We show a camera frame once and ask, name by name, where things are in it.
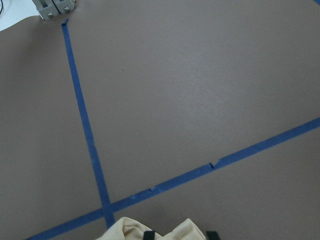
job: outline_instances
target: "blue painter's tape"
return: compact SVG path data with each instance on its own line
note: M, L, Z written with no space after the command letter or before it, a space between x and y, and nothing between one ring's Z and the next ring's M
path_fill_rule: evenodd
M290 139L293 139L299 135L305 134L306 132L309 132L309 131L316 129L318 127L320 127L320 118L309 121L303 125L297 126L291 130L285 131L283 133L280 133L279 135L276 135L276 136L271 137L267 140L261 141L255 145L249 146L249 147L242 149L240 151L237 151L231 155L225 156L225 157L221 158L214 167L216 169L223 168L229 164L233 164L234 162L237 162L237 161L240 161L244 158L250 157L250 156L257 154L263 150L266 150L266 149L271 148L275 145L281 144L281 143L288 141Z
M72 76L72 81L74 86L74 92L75 92L75 96L76 96L76 100L77 100L77 104L78 104L78 108L81 116L85 140L88 146L95 180L99 190L100 200L101 200L102 209L103 209L103 215L106 221L106 225L109 228L115 223L115 218L111 210L111 203L110 203L110 198L107 190L107 185L106 185L104 174L99 161L98 152L95 147L94 136L91 130L89 117L88 117L88 113L85 105L85 100L81 90L81 85L79 81L75 57L72 51L67 22L68 22L68 19L66 19L61 25L63 36L64 36L66 54L69 61L69 66L70 66L70 71L71 71L71 76Z
M295 138L299 135L305 134L305 133L307 133L311 130L314 130L316 128L319 128L319 127L320 127L320 118L309 121L303 125L300 125L300 126L295 127L291 130L285 131L279 135L276 135L276 136L271 137L267 140L261 141L255 145L249 146L243 150L240 150L240 151L235 152L233 154L230 154L228 156L225 156L225 157L221 158L215 166L213 166L211 163L206 164L204 166L201 166L199 168L191 170L187 173L184 173L180 176L172 178L168 181L160 183L160 184L156 185L154 188L148 188L146 190L143 190L141 192L133 194L129 197L126 197L120 201L112 203L112 211L118 212L122 209L128 208L134 204L137 204L137 203L142 202L146 199L152 198L158 194L161 194L165 191L173 189L179 185L187 183L191 180L194 180L194 179L199 178L203 175L206 175L206 174L211 173L215 170L218 170L218 169L223 168L227 165L230 165L234 162L240 161L244 158L247 158L249 156L257 154L263 150L271 148L275 145L283 143L287 140L290 140L290 139ZM102 208L97 209L96 211L91 212L85 216L76 218L76 219L69 221L65 224L62 224L60 226L57 226L57 227L52 228L50 230L47 230L43 233L37 234L27 240L50 239L50 238L53 238L53 237L58 236L60 234L63 234L67 231L70 231L72 229L80 227L84 224L87 224L87 223L90 223L94 220L102 218L102 217L103 217L103 209Z
M52 239L56 236L59 236L61 234L64 234L66 232L69 232L73 229L76 229L78 227L81 227L83 225L86 225L88 223L91 223L99 218L102 218L104 216L103 209L97 209L95 211L92 211L86 215L77 217L71 221L68 221L66 223L63 223L59 226L53 227L49 230L46 230L44 232L41 232L37 235L34 235L27 240L47 240Z
M173 189L181 184L187 183L193 179L196 179L196 178L199 178L203 175L211 173L213 170L215 170L215 168L213 167L213 165L211 163L206 164L204 166L201 166L199 168L191 170L187 173L184 173L180 176L172 178L168 181L160 183L160 184L156 185L154 188L149 188L149 189L143 190L143 191L138 192L136 194L133 194L125 199L117 201L112 204L112 210L113 210L113 212L120 211L122 209L125 209L125 208L131 206L131 205L142 202L143 200L149 199L149 198L154 197L158 194L161 194L165 191Z
M127 207L130 207L134 204L142 202L143 200L154 197L160 193L163 193L165 191L173 189L173 188L175 188L179 185L182 185L184 183L187 183L193 179L196 179L198 177L201 177L203 175L211 173L215 170L223 168L227 165L230 165L232 163L235 163L237 161L245 159L249 156L257 154L263 150L266 150L266 149L271 148L275 145L281 144L285 141L293 139L294 137L305 134L306 132L309 132L309 131L316 129L316 128L319 128L319 127L320 127L320 118L309 121L303 125L300 125L300 126L295 127L291 130L285 131L279 135L276 135L276 136L271 137L267 140L261 141L255 145L249 146L243 150L237 151L237 152L230 154L228 156L225 156L225 157L221 158L216 165L212 165L210 163L210 164L201 166L201 167L194 169L192 171L189 171L185 174L182 174L182 175L177 176L175 178L172 178L168 181L160 183L159 185L155 186L154 188L149 188L149 189L143 190L143 191L138 192L136 194L133 194L127 198L124 198L120 201L112 203L112 210L114 212L117 212L117 211L120 211L120 210L125 209Z

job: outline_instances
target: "gray floor surface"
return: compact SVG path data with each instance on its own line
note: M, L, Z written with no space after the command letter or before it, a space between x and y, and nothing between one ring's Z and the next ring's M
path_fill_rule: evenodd
M313 0L77 0L69 32L111 202L320 117ZM0 238L101 207L61 23L0 32ZM320 129L121 210L164 235L319 240ZM94 240L103 219L55 240Z

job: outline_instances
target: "beige bag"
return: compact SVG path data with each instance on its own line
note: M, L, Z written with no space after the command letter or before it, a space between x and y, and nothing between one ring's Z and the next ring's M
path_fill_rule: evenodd
M149 227L128 217L120 218L97 240L143 240ZM199 228L188 218L165 236L155 233L154 240L206 240Z

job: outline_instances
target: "screw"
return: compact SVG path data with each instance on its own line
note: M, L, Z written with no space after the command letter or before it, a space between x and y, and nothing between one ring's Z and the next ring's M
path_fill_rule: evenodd
M68 13L68 12L70 12L70 7L65 6L65 7L63 8L63 10L64 10L66 13Z

